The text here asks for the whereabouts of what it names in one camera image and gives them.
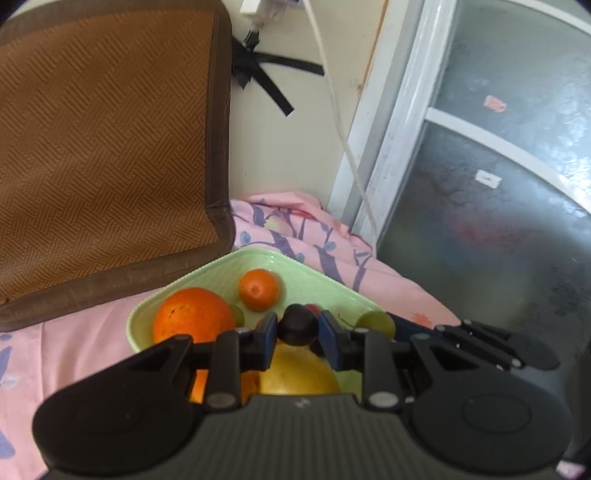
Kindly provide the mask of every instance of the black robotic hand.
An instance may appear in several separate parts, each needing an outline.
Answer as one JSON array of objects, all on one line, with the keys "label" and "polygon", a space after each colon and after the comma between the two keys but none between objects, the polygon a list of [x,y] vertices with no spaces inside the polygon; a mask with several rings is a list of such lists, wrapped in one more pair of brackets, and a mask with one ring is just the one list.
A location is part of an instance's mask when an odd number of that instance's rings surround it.
[{"label": "black robotic hand", "polygon": [[[468,321],[407,342],[345,330],[328,311],[279,325],[269,314],[215,343],[176,336],[55,393],[33,421],[45,480],[556,478],[571,418],[548,391],[558,360],[544,344]],[[318,338],[333,369],[361,372],[360,403],[241,405],[240,373],[269,367],[278,332],[293,345]],[[192,404],[200,368],[204,404]]]}]

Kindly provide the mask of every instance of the light green bowl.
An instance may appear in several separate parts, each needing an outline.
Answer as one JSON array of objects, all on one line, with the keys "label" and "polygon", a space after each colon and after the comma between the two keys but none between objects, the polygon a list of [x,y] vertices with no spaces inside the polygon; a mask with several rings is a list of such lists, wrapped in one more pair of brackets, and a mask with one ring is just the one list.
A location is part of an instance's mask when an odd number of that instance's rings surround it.
[{"label": "light green bowl", "polygon": [[[156,312],[167,297],[183,288],[201,287],[214,291],[228,303],[238,305],[244,312],[245,326],[254,328],[265,313],[252,312],[242,304],[238,297],[238,281],[255,268],[270,270],[280,280],[281,296],[273,307],[280,318],[292,303],[315,303],[323,310],[330,310],[337,320],[344,320],[350,325],[370,310],[381,310],[357,292],[285,255],[263,248],[245,247],[179,278],[137,305],[129,314],[126,326],[131,347],[139,352],[154,344],[152,323]],[[342,372],[337,377],[343,390],[359,392],[356,375]]]}]

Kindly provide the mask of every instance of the orange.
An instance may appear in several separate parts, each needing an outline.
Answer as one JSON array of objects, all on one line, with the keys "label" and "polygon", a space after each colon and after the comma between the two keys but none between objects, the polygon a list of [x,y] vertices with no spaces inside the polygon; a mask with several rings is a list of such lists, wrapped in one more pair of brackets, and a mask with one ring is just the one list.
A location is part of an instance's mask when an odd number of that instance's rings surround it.
[{"label": "orange", "polygon": [[234,316],[220,295],[205,288],[187,288],[164,301],[154,318],[152,339],[159,343],[185,333],[194,343],[213,342],[233,328]]},{"label": "orange", "polygon": [[[203,403],[203,394],[205,393],[205,382],[209,370],[197,370],[197,378],[191,392],[191,401]],[[245,404],[253,393],[259,390],[259,374],[257,371],[249,370],[240,375],[242,403]]]},{"label": "orange", "polygon": [[279,298],[280,287],[275,275],[262,268],[250,270],[238,282],[238,296],[253,312],[270,309]]}]

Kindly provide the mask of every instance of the white power cable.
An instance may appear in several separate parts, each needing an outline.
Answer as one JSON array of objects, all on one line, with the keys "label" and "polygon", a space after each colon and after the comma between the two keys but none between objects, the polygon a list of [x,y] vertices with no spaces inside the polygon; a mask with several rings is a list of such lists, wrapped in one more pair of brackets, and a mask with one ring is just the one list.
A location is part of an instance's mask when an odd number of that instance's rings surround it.
[{"label": "white power cable", "polygon": [[330,103],[332,104],[332,111],[333,111],[333,117],[335,120],[336,132],[337,132],[337,135],[339,136],[339,139],[340,139],[340,142],[341,142],[343,148],[345,149],[345,157],[347,157],[347,160],[349,162],[349,168],[351,169],[351,173],[353,174],[353,183],[355,184],[355,187],[357,188],[357,190],[359,191],[359,194],[361,195],[361,199],[363,201],[363,206],[365,207],[365,211],[368,214],[369,224],[371,226],[372,236],[373,236],[372,248],[374,249],[374,255],[377,255],[378,254],[378,250],[377,250],[378,223],[375,220],[375,216],[374,216],[374,213],[373,213],[371,206],[369,204],[369,200],[368,200],[368,197],[365,193],[365,189],[363,188],[363,185],[362,185],[361,180],[359,178],[359,172],[357,170],[357,165],[355,165],[355,158],[353,155],[353,151],[351,150],[351,147],[349,146],[349,141],[347,140],[347,135],[346,135],[345,129],[343,127],[343,121],[340,116],[339,99],[336,96],[335,84],[333,83],[332,76],[330,75],[329,62],[328,62],[328,58],[326,57],[326,50],[324,49],[324,42],[322,41],[320,27],[318,25],[318,21],[316,20],[316,16],[314,14],[314,9],[312,8],[312,4],[310,3],[310,0],[301,0],[301,1],[304,4],[304,7],[306,9],[306,14],[308,15],[308,19],[310,20],[310,24],[312,25],[312,30],[314,32],[314,38],[316,40],[316,43],[318,44],[320,58],[322,59],[322,67],[324,68],[324,77],[326,78],[326,81],[329,85]]}]

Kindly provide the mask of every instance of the blue leaf pattern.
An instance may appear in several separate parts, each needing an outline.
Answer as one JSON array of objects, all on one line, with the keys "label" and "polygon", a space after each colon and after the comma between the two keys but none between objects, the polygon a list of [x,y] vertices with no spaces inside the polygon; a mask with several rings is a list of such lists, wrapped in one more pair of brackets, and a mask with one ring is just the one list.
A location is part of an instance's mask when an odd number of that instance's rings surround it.
[{"label": "blue leaf pattern", "polygon": [[[4,373],[6,373],[6,368],[8,367],[8,360],[10,359],[11,351],[12,347],[10,346],[7,346],[5,349],[0,351],[0,381],[4,376]],[[13,457],[15,453],[16,452],[14,450],[14,447],[0,430],[0,460],[5,460],[7,458]]]},{"label": "blue leaf pattern", "polygon": [[357,273],[355,274],[355,279],[353,280],[353,290],[359,292],[359,287],[361,286],[361,281],[363,280],[363,276],[365,275],[366,268],[359,267],[357,269]]},{"label": "blue leaf pattern", "polygon": [[8,366],[8,360],[10,358],[10,352],[12,350],[11,346],[7,346],[4,350],[0,351],[0,381],[6,373],[6,368]]},{"label": "blue leaf pattern", "polygon": [[252,205],[252,223],[256,226],[265,226],[265,213],[256,205]]},{"label": "blue leaf pattern", "polygon": [[288,208],[286,212],[281,212],[285,222],[291,227],[291,236],[297,238],[296,229],[294,228],[294,224],[291,223],[291,209]]},{"label": "blue leaf pattern", "polygon": [[304,219],[301,221],[300,231],[297,234],[298,240],[303,240],[304,239],[304,229],[305,228],[306,228],[306,217],[304,217]]},{"label": "blue leaf pattern", "polygon": [[248,245],[251,242],[251,234],[249,234],[246,230],[240,232],[240,243],[242,245]]},{"label": "blue leaf pattern", "polygon": [[14,447],[0,430],[0,460],[6,460],[13,457],[15,453]]},{"label": "blue leaf pattern", "polygon": [[290,243],[287,241],[287,238],[274,231],[271,231],[271,235],[273,236],[273,241],[275,242],[274,246],[278,248],[282,254],[287,255],[290,258],[296,257],[294,251],[291,249]]},{"label": "blue leaf pattern", "polygon": [[320,258],[320,268],[322,268],[322,272],[327,276],[336,280],[343,285],[345,282],[340,276],[339,269],[336,267],[336,260],[332,255],[326,253],[326,250],[320,248],[318,245],[314,246],[316,250],[318,250],[318,256]]}]

